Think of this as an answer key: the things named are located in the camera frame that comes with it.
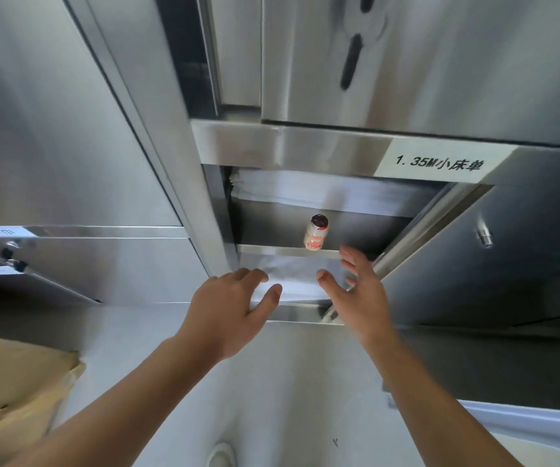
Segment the dark red foil lid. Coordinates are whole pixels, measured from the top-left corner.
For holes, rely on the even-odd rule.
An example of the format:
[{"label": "dark red foil lid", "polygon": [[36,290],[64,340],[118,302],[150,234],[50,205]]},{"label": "dark red foil lid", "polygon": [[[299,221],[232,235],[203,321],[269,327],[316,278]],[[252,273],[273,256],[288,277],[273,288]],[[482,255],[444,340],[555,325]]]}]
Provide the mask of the dark red foil lid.
[{"label": "dark red foil lid", "polygon": [[310,220],[310,222],[313,224],[313,226],[318,227],[319,229],[325,229],[327,227],[327,218],[323,215],[315,215],[312,217],[312,219]]}]

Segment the floor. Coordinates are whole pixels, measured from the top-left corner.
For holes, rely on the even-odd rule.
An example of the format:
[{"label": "floor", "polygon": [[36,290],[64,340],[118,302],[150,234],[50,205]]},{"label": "floor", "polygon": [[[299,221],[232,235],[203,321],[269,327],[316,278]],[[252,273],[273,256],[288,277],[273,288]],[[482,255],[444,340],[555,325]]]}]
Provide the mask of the floor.
[{"label": "floor", "polygon": [[[87,406],[180,326],[186,305],[0,312],[0,336],[82,349],[88,368],[63,418]],[[168,417],[137,467],[203,466],[217,441],[240,467],[422,466],[381,378],[342,326],[268,323],[216,366]],[[560,451],[497,437],[526,466]]]}]

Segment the person's left hand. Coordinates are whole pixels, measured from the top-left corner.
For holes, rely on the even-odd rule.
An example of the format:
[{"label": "person's left hand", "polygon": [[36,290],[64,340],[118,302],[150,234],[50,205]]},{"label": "person's left hand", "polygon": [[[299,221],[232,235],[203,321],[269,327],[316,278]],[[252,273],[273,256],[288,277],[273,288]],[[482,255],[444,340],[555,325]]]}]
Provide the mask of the person's left hand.
[{"label": "person's left hand", "polygon": [[178,336],[211,351],[217,362],[232,357],[258,334],[278,306],[282,286],[275,284],[250,311],[254,289],[268,279],[262,270],[246,268],[211,277],[193,294]]}]

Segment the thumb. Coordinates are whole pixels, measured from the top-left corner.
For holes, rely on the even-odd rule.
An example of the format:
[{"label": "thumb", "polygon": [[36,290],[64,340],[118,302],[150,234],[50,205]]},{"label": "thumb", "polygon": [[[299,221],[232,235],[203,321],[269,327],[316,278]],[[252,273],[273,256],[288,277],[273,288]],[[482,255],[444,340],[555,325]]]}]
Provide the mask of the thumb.
[{"label": "thumb", "polygon": [[267,318],[271,316],[271,313],[273,313],[278,306],[280,295],[282,295],[282,285],[279,283],[272,285],[258,305],[248,314],[248,319],[252,320],[256,327],[256,332],[262,328]]},{"label": "thumb", "polygon": [[345,298],[347,295],[347,292],[336,282],[334,275],[327,270],[317,270],[317,282],[335,305],[341,298]]}]

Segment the cardboard box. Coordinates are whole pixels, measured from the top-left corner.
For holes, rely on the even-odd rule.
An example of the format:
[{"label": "cardboard box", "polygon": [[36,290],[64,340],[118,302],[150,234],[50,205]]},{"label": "cardboard box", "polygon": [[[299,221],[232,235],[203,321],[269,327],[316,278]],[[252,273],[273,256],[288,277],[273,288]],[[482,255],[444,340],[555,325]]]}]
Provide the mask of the cardboard box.
[{"label": "cardboard box", "polygon": [[0,339],[0,465],[49,431],[84,370],[77,353]]}]

